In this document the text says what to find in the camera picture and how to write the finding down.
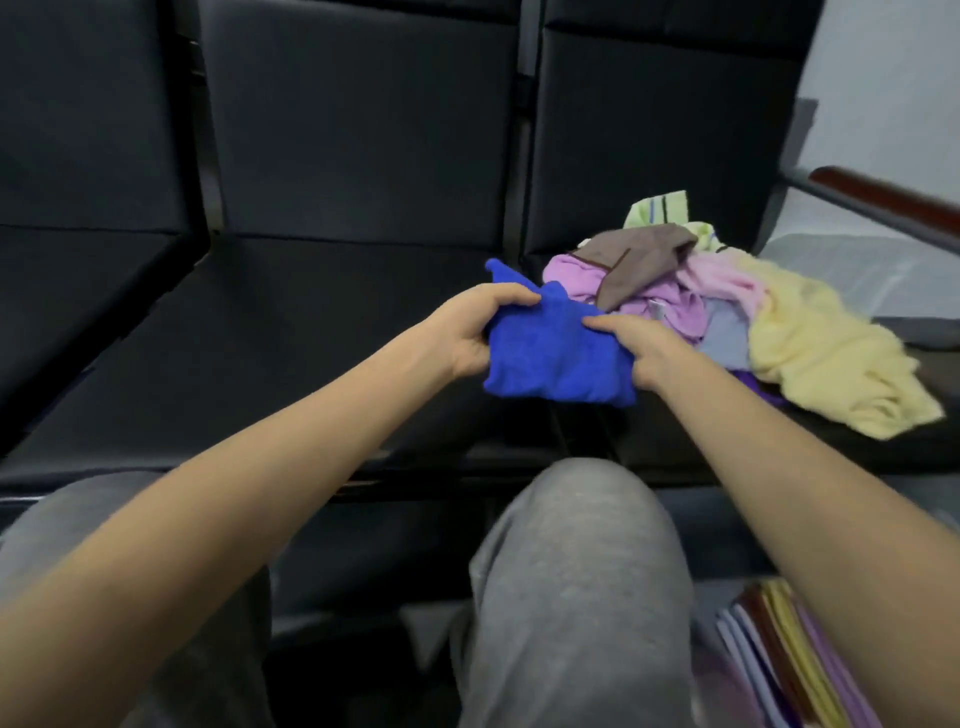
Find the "leg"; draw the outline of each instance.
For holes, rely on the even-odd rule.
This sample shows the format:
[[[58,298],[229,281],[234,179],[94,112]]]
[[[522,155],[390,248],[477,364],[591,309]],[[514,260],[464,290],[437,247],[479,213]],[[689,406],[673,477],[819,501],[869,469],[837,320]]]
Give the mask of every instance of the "leg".
[[[0,604],[53,567],[158,477],[92,477],[27,511],[0,545]],[[138,697],[124,728],[272,726],[260,669],[269,639],[270,585],[264,570],[164,663]]]
[[[470,578],[463,728],[693,724],[693,585],[673,523],[633,474],[604,460],[549,468]]]

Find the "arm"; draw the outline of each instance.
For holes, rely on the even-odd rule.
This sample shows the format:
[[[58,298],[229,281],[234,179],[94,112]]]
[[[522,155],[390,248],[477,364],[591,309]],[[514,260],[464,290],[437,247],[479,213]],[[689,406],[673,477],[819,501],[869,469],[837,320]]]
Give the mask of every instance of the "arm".
[[[513,283],[451,299],[366,361],[187,461],[0,612],[0,726],[116,725],[160,663],[457,376]]]
[[[680,337],[588,319],[637,356],[887,726],[960,722],[960,538]]]

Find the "blue microfiber cloth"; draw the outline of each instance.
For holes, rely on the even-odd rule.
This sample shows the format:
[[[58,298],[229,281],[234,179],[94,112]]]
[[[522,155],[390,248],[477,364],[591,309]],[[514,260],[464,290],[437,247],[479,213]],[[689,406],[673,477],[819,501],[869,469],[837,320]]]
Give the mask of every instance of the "blue microfiber cloth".
[[[490,375],[484,389],[498,397],[543,397],[629,407],[634,357],[612,334],[593,331],[584,316],[603,315],[571,301],[557,282],[538,288],[499,260],[488,260],[494,283],[520,283],[542,298],[535,306],[503,306],[487,330]]]

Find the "black backrest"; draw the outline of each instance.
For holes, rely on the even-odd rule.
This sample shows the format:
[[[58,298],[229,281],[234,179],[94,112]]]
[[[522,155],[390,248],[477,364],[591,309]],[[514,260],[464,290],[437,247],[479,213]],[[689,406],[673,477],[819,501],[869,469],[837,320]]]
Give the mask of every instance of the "black backrest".
[[[687,190],[756,242],[821,0],[546,0],[524,252]]]
[[[0,225],[190,227],[160,27],[156,0],[0,6]]]
[[[387,4],[200,0],[229,231],[500,247],[518,2]]]

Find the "left hand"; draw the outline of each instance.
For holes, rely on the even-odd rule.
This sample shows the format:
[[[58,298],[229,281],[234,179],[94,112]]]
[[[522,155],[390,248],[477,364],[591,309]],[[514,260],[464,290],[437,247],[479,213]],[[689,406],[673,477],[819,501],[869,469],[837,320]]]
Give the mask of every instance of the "left hand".
[[[540,294],[519,283],[481,283],[434,311],[422,330],[448,356],[454,378],[478,375],[490,366],[483,329],[501,305],[536,305]]]

